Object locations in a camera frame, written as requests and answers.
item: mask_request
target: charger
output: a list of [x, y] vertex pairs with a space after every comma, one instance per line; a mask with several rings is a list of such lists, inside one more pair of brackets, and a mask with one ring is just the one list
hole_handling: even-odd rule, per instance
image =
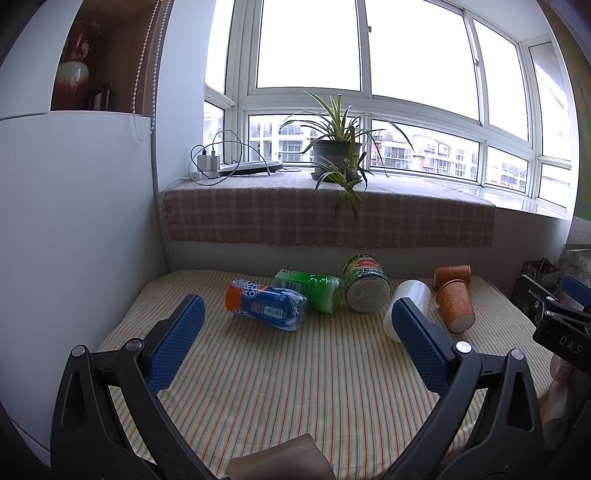
[[204, 148], [201, 154], [194, 158], [194, 165], [197, 167], [200, 181], [219, 177], [220, 157], [215, 154], [214, 149], [212, 149], [212, 154], [208, 155]]

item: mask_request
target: green plastic bottle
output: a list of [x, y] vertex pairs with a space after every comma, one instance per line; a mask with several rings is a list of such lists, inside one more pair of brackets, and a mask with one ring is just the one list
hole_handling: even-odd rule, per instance
[[308, 306], [325, 313], [334, 313], [340, 299], [340, 278], [330, 275], [311, 275], [283, 268], [273, 280], [274, 287], [295, 290], [308, 299]]

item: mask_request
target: vase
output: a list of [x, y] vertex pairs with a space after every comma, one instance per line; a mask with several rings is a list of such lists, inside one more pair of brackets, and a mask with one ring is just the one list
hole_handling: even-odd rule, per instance
[[52, 110], [82, 109], [88, 94], [88, 41], [98, 37], [99, 27], [94, 22], [78, 20], [72, 24], [64, 45], [51, 97]]

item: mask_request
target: green can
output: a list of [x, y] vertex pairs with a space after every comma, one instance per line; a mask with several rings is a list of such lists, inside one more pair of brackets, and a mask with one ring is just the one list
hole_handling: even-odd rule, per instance
[[345, 300], [356, 312], [375, 312], [390, 301], [388, 277], [371, 255], [355, 255], [345, 265], [343, 276]]
[[289, 288], [308, 299], [308, 306], [325, 313], [334, 313], [340, 298], [340, 278], [311, 275], [283, 268], [273, 280], [274, 287]]

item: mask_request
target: bead chain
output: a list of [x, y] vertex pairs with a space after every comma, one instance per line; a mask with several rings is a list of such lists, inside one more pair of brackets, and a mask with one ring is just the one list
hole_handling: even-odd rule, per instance
[[164, 9], [164, 15], [162, 18], [162, 23], [160, 25], [160, 34], [158, 36], [158, 44], [156, 46], [156, 57], [154, 60], [154, 78], [152, 80], [152, 121], [151, 121], [151, 125], [150, 125], [150, 134], [144, 138], [141, 139], [139, 137], [138, 134], [138, 126], [135, 123], [135, 100], [137, 97], [137, 93], [138, 93], [138, 83], [139, 83], [139, 76], [141, 74], [141, 70], [142, 70], [142, 64], [144, 62], [144, 55], [145, 55], [145, 51], [146, 51], [146, 47], [148, 46], [148, 40], [150, 39], [150, 32], [152, 30], [152, 25], [154, 23], [154, 18], [156, 17], [156, 13], [158, 12], [158, 6], [160, 5], [160, 3], [162, 3], [164, 0], [158, 0], [158, 2], [156, 2], [156, 4], [154, 5], [154, 10], [152, 11], [152, 17], [150, 18], [150, 23], [148, 24], [148, 31], [146, 32], [146, 36], [144, 39], [144, 46], [142, 48], [142, 54], [139, 58], [139, 66], [138, 66], [138, 73], [135, 76], [135, 86], [134, 86], [134, 99], [132, 102], [132, 114], [134, 116], [134, 125], [135, 125], [135, 134], [137, 135], [138, 139], [142, 142], [145, 142], [146, 140], [148, 140], [150, 138], [150, 135], [152, 135], [152, 133], [154, 132], [154, 127], [156, 126], [156, 84], [157, 84], [157, 70], [158, 70], [158, 59], [160, 58], [160, 47], [162, 45], [162, 37], [164, 35], [164, 25], [166, 23], [166, 18], [168, 16], [168, 10], [170, 7], [170, 1], [171, 0], [167, 0], [166, 2], [166, 7]]

